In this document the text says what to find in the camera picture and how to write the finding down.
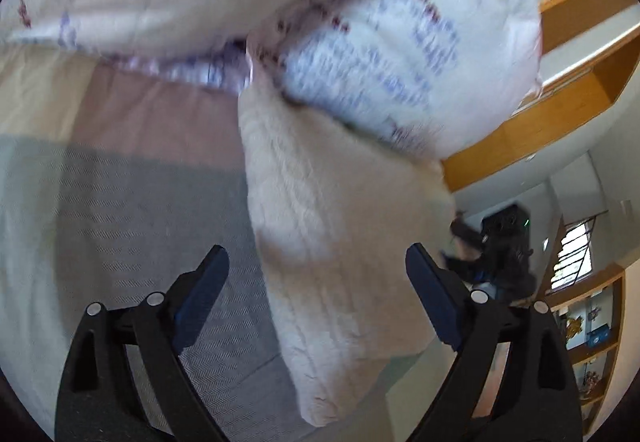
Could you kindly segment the wooden shelf unit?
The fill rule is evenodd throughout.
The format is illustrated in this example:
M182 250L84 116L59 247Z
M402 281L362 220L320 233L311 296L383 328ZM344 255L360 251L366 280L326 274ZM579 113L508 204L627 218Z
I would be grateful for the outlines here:
M582 412L582 433L592 433L608 395L622 339L624 269L612 263L572 284L548 285L538 297L551 308L565 336Z

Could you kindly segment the bright window with frame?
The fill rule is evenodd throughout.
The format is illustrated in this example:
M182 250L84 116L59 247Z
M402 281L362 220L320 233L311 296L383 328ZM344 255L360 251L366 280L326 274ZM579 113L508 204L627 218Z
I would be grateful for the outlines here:
M603 270L610 260L610 233L607 212L572 223L561 240L546 294L570 287Z

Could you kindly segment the pastel colour-block bed sheet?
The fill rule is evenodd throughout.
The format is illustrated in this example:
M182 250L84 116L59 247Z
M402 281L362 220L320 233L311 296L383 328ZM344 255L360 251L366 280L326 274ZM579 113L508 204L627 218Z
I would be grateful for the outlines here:
M33 44L1 49L1 368L54 430L82 312L134 306L210 247L230 273L182 362L235 441L332 441L303 420L247 205L239 95Z

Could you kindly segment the blue box on shelf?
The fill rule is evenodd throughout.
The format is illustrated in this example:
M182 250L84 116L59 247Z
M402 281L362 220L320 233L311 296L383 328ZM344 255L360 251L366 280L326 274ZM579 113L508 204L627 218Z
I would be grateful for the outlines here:
M600 344L603 344L608 340L610 332L611 329L609 324L603 324L600 327L593 329L591 332L588 332L586 337L587 347L589 349L593 349L600 346Z

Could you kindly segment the white cable-knit sweater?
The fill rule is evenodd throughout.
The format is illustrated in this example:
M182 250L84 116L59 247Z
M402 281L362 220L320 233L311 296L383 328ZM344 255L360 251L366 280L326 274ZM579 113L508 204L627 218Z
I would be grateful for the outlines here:
M448 246L454 199L439 164L286 102L260 68L239 123L273 325L300 414L321 428L350 414L390 360L434 339L405 255Z

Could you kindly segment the large floral white pillow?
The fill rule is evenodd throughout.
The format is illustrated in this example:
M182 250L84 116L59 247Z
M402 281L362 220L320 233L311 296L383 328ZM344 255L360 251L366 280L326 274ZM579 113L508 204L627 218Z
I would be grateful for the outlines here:
M538 0L295 0L250 44L287 98L415 158L480 142L540 87Z

